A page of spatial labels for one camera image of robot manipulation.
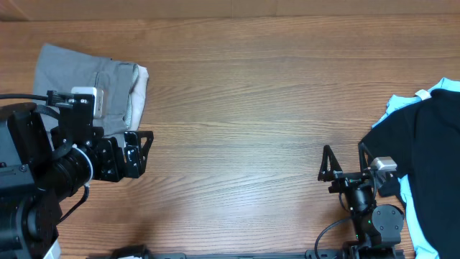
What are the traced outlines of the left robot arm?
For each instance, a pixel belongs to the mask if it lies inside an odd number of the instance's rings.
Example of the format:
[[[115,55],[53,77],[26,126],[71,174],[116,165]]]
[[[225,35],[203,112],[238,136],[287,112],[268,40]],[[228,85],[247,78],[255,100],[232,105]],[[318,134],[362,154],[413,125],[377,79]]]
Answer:
[[[1,257],[59,258],[60,202],[92,180],[139,178],[154,140],[151,131],[124,132],[124,147],[93,126],[96,98],[48,91],[17,94],[1,108]]]

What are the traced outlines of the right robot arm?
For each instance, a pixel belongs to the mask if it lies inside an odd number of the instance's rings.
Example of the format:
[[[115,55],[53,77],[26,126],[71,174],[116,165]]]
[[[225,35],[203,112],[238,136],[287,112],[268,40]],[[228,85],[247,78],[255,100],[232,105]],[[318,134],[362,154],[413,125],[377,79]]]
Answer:
[[[328,192],[338,194],[349,216],[327,226],[316,238],[307,258],[405,259],[401,242],[405,215],[391,204],[377,204],[377,192],[395,177],[396,162],[390,157],[372,157],[364,144],[359,145],[360,171],[345,173],[331,147],[323,147],[318,180],[329,182]],[[340,249],[320,250],[321,238],[334,227],[351,222],[355,241],[344,242]]]

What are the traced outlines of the grey shorts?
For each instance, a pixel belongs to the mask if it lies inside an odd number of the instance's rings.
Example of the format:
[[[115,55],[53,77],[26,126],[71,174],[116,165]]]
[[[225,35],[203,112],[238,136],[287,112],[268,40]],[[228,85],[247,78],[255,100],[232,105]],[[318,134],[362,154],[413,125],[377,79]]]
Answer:
[[[93,124],[103,127],[106,136],[118,137],[139,128],[148,80],[147,69],[136,63],[46,44],[36,64],[33,93],[93,95],[96,100]]]

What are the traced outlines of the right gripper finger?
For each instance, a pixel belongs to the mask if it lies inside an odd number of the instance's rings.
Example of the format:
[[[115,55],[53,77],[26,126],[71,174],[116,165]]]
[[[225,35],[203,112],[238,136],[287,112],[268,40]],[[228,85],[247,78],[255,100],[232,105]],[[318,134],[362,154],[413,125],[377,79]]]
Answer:
[[[363,143],[360,142],[358,144],[358,152],[359,152],[359,167],[361,172],[365,172],[369,165],[372,163],[374,160],[372,154],[370,153],[369,149],[367,146]]]
[[[321,167],[318,173],[319,181],[335,181],[343,170],[329,145],[323,147]]]

